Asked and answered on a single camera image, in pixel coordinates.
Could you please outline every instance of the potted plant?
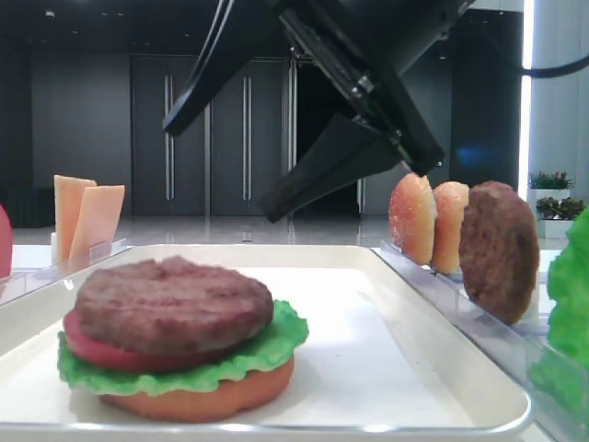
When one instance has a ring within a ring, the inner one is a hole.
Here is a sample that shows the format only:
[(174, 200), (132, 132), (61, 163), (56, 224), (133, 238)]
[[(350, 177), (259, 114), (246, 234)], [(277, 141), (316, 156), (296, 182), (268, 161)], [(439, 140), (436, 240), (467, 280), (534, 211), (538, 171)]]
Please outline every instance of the potted plant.
[(542, 170), (538, 174), (530, 175), (527, 201), (536, 212), (537, 201), (542, 198), (553, 198), (562, 201), (571, 196), (572, 180), (567, 172), (555, 172), (548, 174)]
[(574, 219), (585, 209), (583, 200), (565, 198), (558, 201), (552, 197), (537, 201), (538, 235), (541, 238), (566, 238)]

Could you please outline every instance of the green plant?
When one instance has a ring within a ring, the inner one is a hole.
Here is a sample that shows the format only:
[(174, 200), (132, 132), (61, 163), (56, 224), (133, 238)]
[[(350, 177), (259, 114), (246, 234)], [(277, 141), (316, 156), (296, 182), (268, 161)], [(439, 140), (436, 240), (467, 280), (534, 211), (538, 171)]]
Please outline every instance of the green plant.
[(537, 175), (530, 175), (530, 189), (566, 191), (571, 188), (572, 180), (569, 180), (567, 172), (555, 172), (550, 175), (540, 170)]
[(549, 197), (537, 200), (536, 209), (542, 219), (573, 220), (583, 212), (585, 204), (576, 198), (565, 198), (559, 202)]

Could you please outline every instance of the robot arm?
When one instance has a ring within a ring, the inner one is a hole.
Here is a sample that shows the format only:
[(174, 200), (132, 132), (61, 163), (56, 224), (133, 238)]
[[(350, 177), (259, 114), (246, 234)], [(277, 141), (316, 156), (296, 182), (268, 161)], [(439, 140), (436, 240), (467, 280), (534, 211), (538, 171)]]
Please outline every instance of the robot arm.
[(475, 0), (219, 0), (186, 90), (164, 120), (181, 134), (283, 27), (357, 111), (335, 115), (260, 205), (272, 222), (404, 161), (425, 175), (444, 157), (400, 76)]

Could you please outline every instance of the red object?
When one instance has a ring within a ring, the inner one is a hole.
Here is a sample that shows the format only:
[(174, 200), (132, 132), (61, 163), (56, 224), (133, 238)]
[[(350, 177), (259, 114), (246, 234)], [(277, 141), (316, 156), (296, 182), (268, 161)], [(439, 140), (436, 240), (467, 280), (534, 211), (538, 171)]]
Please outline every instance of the red object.
[(0, 205), (0, 278), (10, 276), (12, 269), (12, 228), (4, 207)]
[(232, 346), (223, 350), (191, 355), (144, 355), (128, 352), (85, 336), (75, 310), (65, 315), (64, 329), (67, 345), (77, 357), (102, 368), (125, 373), (182, 371), (217, 361), (237, 349), (236, 346)]

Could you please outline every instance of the tomato slice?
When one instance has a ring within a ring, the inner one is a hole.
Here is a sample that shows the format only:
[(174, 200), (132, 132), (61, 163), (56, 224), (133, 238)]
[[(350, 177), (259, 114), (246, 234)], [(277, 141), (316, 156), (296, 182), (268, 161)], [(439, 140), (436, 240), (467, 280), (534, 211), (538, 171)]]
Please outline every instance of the tomato slice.
[(166, 373), (209, 364), (236, 351), (239, 345), (190, 355), (144, 355), (85, 336), (74, 310), (64, 317), (64, 330), (70, 350), (84, 361), (108, 370), (125, 373)]

